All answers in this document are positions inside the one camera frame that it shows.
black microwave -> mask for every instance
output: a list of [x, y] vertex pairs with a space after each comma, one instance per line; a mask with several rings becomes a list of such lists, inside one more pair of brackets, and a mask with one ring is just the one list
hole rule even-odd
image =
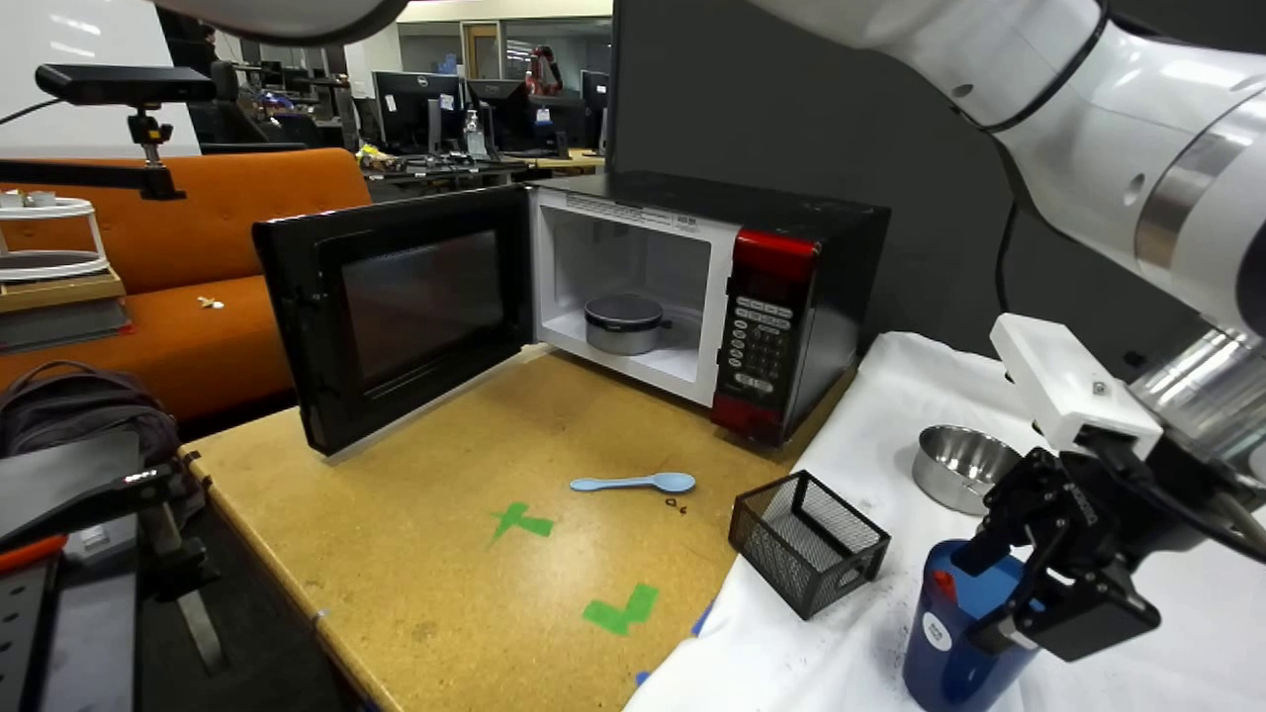
[[[857, 359], [884, 210], [751, 194], [737, 223], [692, 189], [561, 179], [260, 223], [309, 444], [342, 451], [529, 340], [779, 444]], [[653, 305], [648, 349], [598, 319], [611, 299]]]

black container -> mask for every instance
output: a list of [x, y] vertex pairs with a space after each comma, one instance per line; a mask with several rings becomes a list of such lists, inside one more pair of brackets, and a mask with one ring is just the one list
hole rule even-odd
[[814, 617], [841, 592], [875, 580], [884, 555], [884, 530], [812, 472], [739, 493], [729, 543], [799, 617]]

wooden table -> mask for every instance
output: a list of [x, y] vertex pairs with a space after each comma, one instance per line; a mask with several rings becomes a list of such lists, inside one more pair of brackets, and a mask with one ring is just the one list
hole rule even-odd
[[[686, 636], [731, 566], [737, 493], [799, 444], [754, 456], [679, 400], [527, 353], [341, 458], [309, 451], [296, 413], [188, 448], [380, 709], [559, 712], [620, 709]], [[698, 485], [566, 485], [667, 465]]]

metal spoon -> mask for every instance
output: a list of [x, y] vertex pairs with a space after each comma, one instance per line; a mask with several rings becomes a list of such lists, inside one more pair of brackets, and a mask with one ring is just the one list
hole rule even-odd
[[685, 472], [655, 472], [655, 476], [646, 476], [646, 480], [574, 480], [569, 490], [663, 490], [663, 493], [685, 493], [696, 485], [696, 476], [685, 476]]

cable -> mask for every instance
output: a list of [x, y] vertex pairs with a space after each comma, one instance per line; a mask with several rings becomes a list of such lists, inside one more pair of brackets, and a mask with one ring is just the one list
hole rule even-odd
[[1004, 257], [1007, 257], [1007, 248], [1013, 248], [1016, 214], [1019, 214], [1019, 203], [1013, 198], [1013, 207], [1004, 210], [1004, 227], [999, 227], [995, 257], [994, 257], [995, 312], [1007, 312], [1007, 307], [1013, 307], [1007, 297], [1004, 297]]
[[31, 105], [22, 105], [22, 112], [0, 115], [0, 127], [2, 127], [2, 121], [14, 121], [14, 119], [22, 119], [22, 115], [48, 112], [48, 105], [53, 105], [53, 102], [63, 102], [63, 98], [43, 98], [43, 102], [31, 102]]

